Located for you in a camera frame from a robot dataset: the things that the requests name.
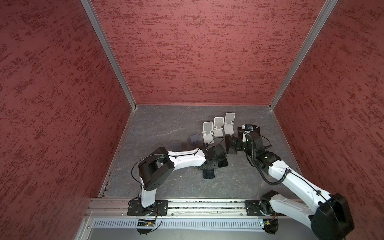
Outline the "grey round-base phone stand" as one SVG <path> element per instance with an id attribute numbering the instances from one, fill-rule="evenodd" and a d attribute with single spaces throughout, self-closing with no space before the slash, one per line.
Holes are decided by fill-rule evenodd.
<path id="1" fill-rule="evenodd" d="M 191 146 L 198 146 L 200 144 L 199 134 L 195 133 L 195 134 L 190 135 L 189 143 Z"/>

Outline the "black phone with right sticker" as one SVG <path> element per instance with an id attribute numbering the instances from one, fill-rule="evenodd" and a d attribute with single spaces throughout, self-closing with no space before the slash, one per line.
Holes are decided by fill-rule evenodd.
<path id="1" fill-rule="evenodd" d="M 252 132 L 257 133 L 258 135 L 261 135 L 260 126 L 252 125 Z"/>

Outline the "aluminium corner post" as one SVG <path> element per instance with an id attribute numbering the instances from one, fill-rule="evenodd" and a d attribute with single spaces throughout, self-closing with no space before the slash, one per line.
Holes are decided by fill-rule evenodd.
<path id="1" fill-rule="evenodd" d="M 296 71 L 299 69 L 302 61 L 305 59 L 307 53 L 309 52 L 310 48 L 312 47 L 313 43 L 315 42 L 317 36 L 319 35 L 320 31 L 322 30 L 323 26 L 325 25 L 327 19 L 331 15 L 333 9 L 337 5 L 338 0 L 326 0 L 323 7 L 321 8 L 317 18 L 315 19 L 311 29 L 309 30 L 302 46 L 300 47 L 300 50 L 298 51 L 292 65 L 290 66 L 289 70 L 287 71 L 280 87 L 278 88 L 276 94 L 274 95 L 271 103 L 269 104 L 269 108 L 272 111 L 274 111 L 275 107 L 277 106 L 280 98 L 282 97 L 284 91 L 288 87 L 289 83 L 293 79 Z"/>
<path id="2" fill-rule="evenodd" d="M 92 4 L 92 1 L 90 0 L 81 0 L 81 3 L 83 5 L 83 8 L 93 26 L 93 29 L 95 30 L 95 33 L 99 39 L 99 42 L 101 43 L 104 51 L 105 51 L 105 54 L 115 72 L 115 75 L 116 77 L 118 78 L 118 81 L 125 93 L 125 96 L 128 100 L 128 102 L 130 103 L 130 106 L 132 108 L 133 111 L 136 110 L 137 108 L 137 104 L 136 104 L 136 101 L 133 97 L 133 94 L 128 86 L 128 83 L 126 81 L 126 78 L 123 74 L 123 71 L 118 63 L 118 60 L 113 52 L 113 49 L 108 41 L 108 38 L 105 34 L 105 31 L 102 27 L 102 24 L 97 16 L 97 13 L 96 13 L 96 10 Z"/>

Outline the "right aluminium corner post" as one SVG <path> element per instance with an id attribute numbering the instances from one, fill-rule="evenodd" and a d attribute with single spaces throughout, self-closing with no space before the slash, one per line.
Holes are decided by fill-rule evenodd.
<path id="1" fill-rule="evenodd" d="M 282 97 L 284 91 L 288 87 L 289 83 L 293 79 L 296 71 L 299 69 L 302 61 L 305 59 L 307 53 L 309 52 L 310 48 L 312 47 L 313 43 L 315 42 L 317 36 L 319 35 L 320 31 L 322 30 L 323 26 L 325 25 L 327 19 L 331 15 L 333 9 L 337 5 L 338 0 L 326 0 L 323 7 L 321 8 L 317 18 L 315 19 L 311 29 L 309 30 L 302 46 L 300 47 L 300 50 L 298 51 L 292 65 L 290 66 L 289 70 L 287 71 L 280 87 L 278 88 L 276 94 L 274 95 L 271 103 L 269 104 L 269 108 L 272 111 L 274 111 L 275 107 L 277 106 L 280 98 Z"/>

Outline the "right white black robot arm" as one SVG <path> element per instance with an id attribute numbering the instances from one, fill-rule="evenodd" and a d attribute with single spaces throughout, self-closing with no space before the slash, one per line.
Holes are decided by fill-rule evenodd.
<path id="1" fill-rule="evenodd" d="M 263 216 L 285 215 L 310 228 L 319 240 L 344 240 L 354 230 L 355 223 L 345 197 L 321 189 L 294 171 L 266 149 L 259 132 L 240 129 L 238 133 L 238 137 L 225 138 L 227 153 L 245 153 L 250 165 L 267 184 L 282 184 L 302 201 L 298 203 L 269 191 L 259 201 L 258 209 Z"/>

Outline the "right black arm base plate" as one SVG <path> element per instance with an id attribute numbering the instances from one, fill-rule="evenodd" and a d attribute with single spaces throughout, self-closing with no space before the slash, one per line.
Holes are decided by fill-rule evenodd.
<path id="1" fill-rule="evenodd" d="M 276 213 L 270 203 L 266 200 L 245 201 L 245 209 L 248 217 L 261 217 L 272 219 L 273 217 L 285 217 L 285 215 Z"/>

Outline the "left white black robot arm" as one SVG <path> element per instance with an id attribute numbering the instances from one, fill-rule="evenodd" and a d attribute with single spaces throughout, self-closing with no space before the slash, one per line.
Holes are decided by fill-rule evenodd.
<path id="1" fill-rule="evenodd" d="M 216 169 L 228 165 L 227 153 L 222 145 L 212 148 L 202 146 L 183 152 L 167 151 L 165 147 L 159 147 L 138 164 L 141 206 L 147 209 L 155 205 L 157 188 L 174 171 L 197 168 L 203 172 L 203 179 L 210 180 L 215 178 Z"/>

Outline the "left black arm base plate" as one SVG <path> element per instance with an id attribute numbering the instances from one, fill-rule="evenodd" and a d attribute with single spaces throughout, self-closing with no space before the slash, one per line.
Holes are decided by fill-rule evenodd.
<path id="1" fill-rule="evenodd" d="M 168 211 L 169 201 L 156 200 L 155 203 L 149 207 L 144 208 L 139 199 L 132 199 L 128 203 L 128 216 L 166 216 Z"/>

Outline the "white phone stand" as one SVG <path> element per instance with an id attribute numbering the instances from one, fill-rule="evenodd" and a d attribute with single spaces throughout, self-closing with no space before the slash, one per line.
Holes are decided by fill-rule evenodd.
<path id="1" fill-rule="evenodd" d="M 214 130 L 213 122 L 204 122 L 203 123 L 202 135 L 203 135 L 203 140 L 204 140 L 205 144 L 210 145 L 213 142 L 213 139 L 214 139 L 213 130 Z"/>
<path id="2" fill-rule="evenodd" d="M 215 117 L 214 118 L 214 129 L 213 134 L 215 137 L 222 137 L 224 131 L 224 117 Z"/>
<path id="3" fill-rule="evenodd" d="M 234 134 L 234 121 L 236 114 L 235 113 L 226 113 L 225 122 L 224 122 L 224 132 L 226 135 Z"/>

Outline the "aluminium front rail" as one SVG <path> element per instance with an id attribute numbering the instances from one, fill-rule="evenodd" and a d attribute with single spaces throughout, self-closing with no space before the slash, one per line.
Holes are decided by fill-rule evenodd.
<path id="1" fill-rule="evenodd" d="M 129 198 L 94 198 L 86 210 L 87 217 L 128 218 Z M 247 199 L 160 199 L 169 201 L 165 218 L 258 218 L 248 217 Z"/>

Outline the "left aluminium corner post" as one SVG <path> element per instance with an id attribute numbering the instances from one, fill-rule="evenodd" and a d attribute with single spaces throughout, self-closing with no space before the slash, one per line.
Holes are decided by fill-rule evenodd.
<path id="1" fill-rule="evenodd" d="M 133 111 L 136 110 L 137 108 L 137 104 L 136 104 L 136 101 L 133 97 L 133 94 L 128 86 L 128 83 L 126 81 L 126 78 L 123 74 L 123 71 L 118 63 L 118 60 L 113 52 L 113 49 L 108 41 L 108 38 L 105 34 L 105 31 L 102 27 L 102 24 L 97 16 L 97 13 L 96 13 L 96 10 L 92 4 L 92 1 L 90 0 L 81 0 L 81 3 L 83 5 L 83 8 L 93 26 L 93 29 L 95 30 L 95 33 L 99 39 L 99 42 L 101 43 L 104 51 L 105 51 L 105 54 L 115 72 L 115 75 L 116 77 L 118 78 L 118 81 L 125 93 L 125 96 L 128 100 L 128 102 L 130 103 L 130 106 L 132 108 Z"/>

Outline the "black phone back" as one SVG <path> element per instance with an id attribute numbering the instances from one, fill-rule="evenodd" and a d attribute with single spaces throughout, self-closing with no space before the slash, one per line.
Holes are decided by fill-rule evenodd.
<path id="1" fill-rule="evenodd" d="M 217 162 L 217 164 L 218 164 L 218 168 L 224 168 L 224 167 L 227 167 L 227 166 L 229 165 L 227 159 L 224 159 L 224 160 L 222 160 L 222 161 L 219 161 L 219 162 Z"/>

